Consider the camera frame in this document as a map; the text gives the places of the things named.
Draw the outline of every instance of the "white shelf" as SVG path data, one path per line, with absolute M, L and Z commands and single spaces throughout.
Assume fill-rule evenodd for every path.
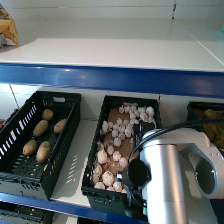
M 81 185 L 96 125 L 97 121 L 81 120 L 54 189 L 52 200 L 90 207 L 87 198 L 81 193 Z M 210 201 L 204 198 L 197 188 L 193 169 L 181 156 L 179 158 L 189 224 L 216 224 L 217 220 Z
M 224 35 L 211 39 L 210 52 L 184 26 L 171 19 L 16 20 L 19 44 L 0 49 L 0 62 L 223 72 Z M 217 31 L 208 26 L 203 37 Z

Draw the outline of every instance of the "white wall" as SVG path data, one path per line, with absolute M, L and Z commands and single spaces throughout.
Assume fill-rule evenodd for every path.
M 224 0 L 2 0 L 14 19 L 223 18 Z

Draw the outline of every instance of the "potato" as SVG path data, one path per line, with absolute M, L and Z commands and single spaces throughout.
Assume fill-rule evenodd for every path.
M 66 119 L 60 120 L 55 126 L 54 126 L 54 133 L 59 134 L 61 130 L 63 129 L 65 125 Z
M 35 137 L 40 137 L 48 129 L 48 121 L 41 120 L 33 130 L 33 135 Z
M 30 156 L 36 151 L 36 149 L 37 149 L 37 142 L 35 140 L 30 140 L 23 147 L 23 155 Z
M 48 141 L 44 141 L 41 143 L 40 147 L 38 148 L 37 151 L 37 162 L 43 163 L 47 160 L 48 156 L 51 153 L 51 144 Z
M 50 109 L 45 109 L 42 113 L 43 120 L 50 121 L 53 119 L 53 117 L 54 117 L 54 112 Z

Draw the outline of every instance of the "white tile wall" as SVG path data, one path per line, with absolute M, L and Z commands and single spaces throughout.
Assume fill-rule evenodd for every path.
M 172 6 L 175 0 L 1 0 L 5 8 Z
M 224 0 L 177 0 L 177 6 L 183 5 L 224 5 Z
M 223 5 L 194 5 L 194 6 L 178 6 L 176 8 L 175 19 L 224 19 Z
M 190 101 L 224 103 L 224 99 L 161 95 L 159 108 L 163 127 L 186 121 Z
M 9 84 L 0 84 L 0 93 L 12 93 Z
M 39 19 L 77 19 L 77 18 L 159 18 L 171 19 L 173 6 L 145 7 L 81 7 L 81 8 L 22 8 L 7 9 L 16 21 Z
M 224 65 L 224 34 L 221 28 L 224 23 L 224 5 L 223 19 L 194 19 L 177 20 L 178 23 L 189 32 L 198 42 L 200 42 L 208 52 L 214 55 Z
M 38 89 L 41 88 L 41 86 L 26 86 L 26 85 L 11 85 L 13 92 L 19 93 L 19 94 L 33 94 Z
M 0 102 L 0 119 L 8 119 L 14 109 L 18 109 L 13 94 L 11 93 L 0 93 Z

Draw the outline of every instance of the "shelf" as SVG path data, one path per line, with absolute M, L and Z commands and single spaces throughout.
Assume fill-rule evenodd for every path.
M 90 209 L 87 198 L 81 193 L 82 175 L 91 148 L 96 125 L 97 121 L 80 121 L 68 156 L 60 172 L 51 201 L 42 201 L 3 193 L 0 193 L 0 200 L 105 222 L 143 224 L 144 222 L 130 219 L 126 216 L 94 211 Z M 190 164 L 181 156 L 179 158 L 189 223 L 217 223 L 210 201 L 204 198 L 197 188 Z

